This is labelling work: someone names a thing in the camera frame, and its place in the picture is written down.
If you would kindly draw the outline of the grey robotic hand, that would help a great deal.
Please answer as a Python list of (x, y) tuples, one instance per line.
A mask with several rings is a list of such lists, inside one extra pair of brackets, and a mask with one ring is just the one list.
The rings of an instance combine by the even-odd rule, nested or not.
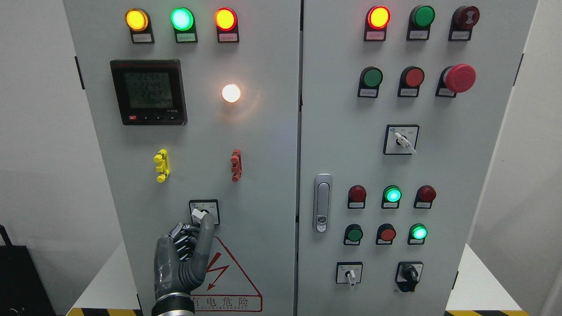
[[(182, 262), (177, 254), (175, 242), (182, 231), (197, 231), (193, 255)], [(209, 262), (214, 230), (213, 215), (205, 213), (198, 228), (185, 228), (178, 223), (166, 236), (157, 240), (155, 252), (155, 296), (161, 301), (172, 293), (190, 294), (203, 284)]]

